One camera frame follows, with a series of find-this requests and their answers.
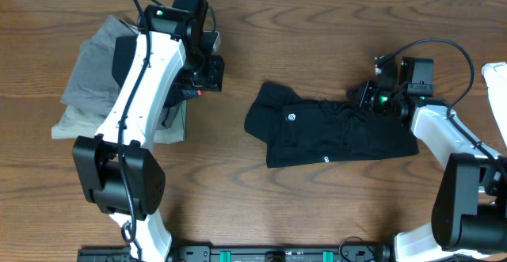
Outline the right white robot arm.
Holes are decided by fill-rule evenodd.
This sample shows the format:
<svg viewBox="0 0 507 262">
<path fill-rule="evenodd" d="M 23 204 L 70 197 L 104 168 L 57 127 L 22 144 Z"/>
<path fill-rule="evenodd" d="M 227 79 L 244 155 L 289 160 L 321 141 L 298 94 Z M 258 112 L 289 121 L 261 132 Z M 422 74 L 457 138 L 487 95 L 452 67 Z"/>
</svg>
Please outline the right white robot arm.
<svg viewBox="0 0 507 262">
<path fill-rule="evenodd" d="M 401 120 L 444 167 L 431 221 L 396 234 L 384 261 L 471 261 L 506 250 L 506 158 L 433 96 L 431 59 L 375 60 L 377 81 L 347 92 L 360 109 Z"/>
</svg>

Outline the black t-shirt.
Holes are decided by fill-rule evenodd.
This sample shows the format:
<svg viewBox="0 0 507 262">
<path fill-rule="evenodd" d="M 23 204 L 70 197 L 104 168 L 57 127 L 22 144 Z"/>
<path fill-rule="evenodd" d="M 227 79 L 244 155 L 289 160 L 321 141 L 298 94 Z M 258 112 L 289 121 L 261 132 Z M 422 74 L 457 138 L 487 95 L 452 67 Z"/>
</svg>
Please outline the black t-shirt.
<svg viewBox="0 0 507 262">
<path fill-rule="evenodd" d="M 266 144 L 269 168 L 419 153 L 415 136 L 393 117 L 367 114 L 349 102 L 302 98 L 274 82 L 262 84 L 244 129 Z"/>
</svg>

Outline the white garment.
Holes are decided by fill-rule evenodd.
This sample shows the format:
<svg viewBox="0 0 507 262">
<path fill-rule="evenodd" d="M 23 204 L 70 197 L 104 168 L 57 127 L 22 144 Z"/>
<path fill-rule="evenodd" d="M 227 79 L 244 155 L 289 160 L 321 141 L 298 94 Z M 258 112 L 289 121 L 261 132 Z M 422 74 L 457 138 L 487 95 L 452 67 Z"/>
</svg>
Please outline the white garment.
<svg viewBox="0 0 507 262">
<path fill-rule="evenodd" d="M 506 62 L 487 63 L 481 69 L 488 89 L 488 100 L 501 137 L 506 143 Z"/>
</svg>

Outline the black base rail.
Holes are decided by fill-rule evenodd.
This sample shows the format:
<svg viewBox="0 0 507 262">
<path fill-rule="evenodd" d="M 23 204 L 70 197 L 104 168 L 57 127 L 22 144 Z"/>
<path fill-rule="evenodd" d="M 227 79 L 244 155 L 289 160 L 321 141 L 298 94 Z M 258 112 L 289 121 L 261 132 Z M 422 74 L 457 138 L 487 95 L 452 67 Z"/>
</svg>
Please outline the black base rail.
<svg viewBox="0 0 507 262">
<path fill-rule="evenodd" d="M 395 255 L 386 244 L 353 242 L 337 248 L 213 248 L 181 246 L 169 251 L 166 262 L 389 262 Z"/>
</svg>

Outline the grey folded shorts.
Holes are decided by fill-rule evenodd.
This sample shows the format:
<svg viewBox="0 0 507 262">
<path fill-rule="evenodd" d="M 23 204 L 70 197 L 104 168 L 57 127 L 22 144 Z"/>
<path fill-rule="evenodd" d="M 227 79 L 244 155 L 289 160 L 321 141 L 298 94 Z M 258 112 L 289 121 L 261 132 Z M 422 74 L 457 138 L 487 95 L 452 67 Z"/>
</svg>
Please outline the grey folded shorts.
<svg viewBox="0 0 507 262">
<path fill-rule="evenodd" d="M 134 60 L 122 88 L 112 77 L 115 43 L 120 36 L 137 37 Z M 52 138 L 101 135 L 110 143 L 137 140 L 145 148 L 183 141 L 186 100 L 171 108 L 163 105 L 186 59 L 183 42 L 170 34 L 142 34 L 132 25 L 107 17 L 80 47 L 61 99 L 67 108 L 52 128 Z"/>
</svg>

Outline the black shorts red waistband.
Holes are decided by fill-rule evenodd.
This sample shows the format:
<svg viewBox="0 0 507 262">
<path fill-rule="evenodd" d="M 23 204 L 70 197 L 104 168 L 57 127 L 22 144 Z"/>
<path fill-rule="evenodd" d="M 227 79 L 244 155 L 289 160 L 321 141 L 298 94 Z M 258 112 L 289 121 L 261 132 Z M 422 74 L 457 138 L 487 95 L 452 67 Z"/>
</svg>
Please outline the black shorts red waistband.
<svg viewBox="0 0 507 262">
<path fill-rule="evenodd" d="M 134 60 L 136 39 L 136 36 L 120 36 L 116 38 L 112 61 L 112 77 L 120 88 L 123 87 Z M 190 84 L 184 84 L 181 81 L 181 75 L 178 74 L 170 87 L 163 108 L 171 108 L 182 101 L 198 97 L 199 95 L 201 95 L 200 88 L 190 88 Z"/>
</svg>

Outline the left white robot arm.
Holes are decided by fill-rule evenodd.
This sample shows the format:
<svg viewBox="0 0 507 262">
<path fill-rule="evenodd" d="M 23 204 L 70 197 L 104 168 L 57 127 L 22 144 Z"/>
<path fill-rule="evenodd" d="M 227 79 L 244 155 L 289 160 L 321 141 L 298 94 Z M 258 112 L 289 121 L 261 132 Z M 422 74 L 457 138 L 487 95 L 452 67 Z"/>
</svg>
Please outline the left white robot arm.
<svg viewBox="0 0 507 262">
<path fill-rule="evenodd" d="M 154 134 L 170 88 L 220 88 L 219 33 L 204 30 L 208 4 L 154 6 L 143 31 L 116 41 L 113 63 L 125 72 L 112 111 L 72 155 L 86 200 L 120 227 L 122 249 L 81 249 L 79 261 L 165 261 L 172 236 L 159 210 L 166 176 L 154 158 Z"/>
</svg>

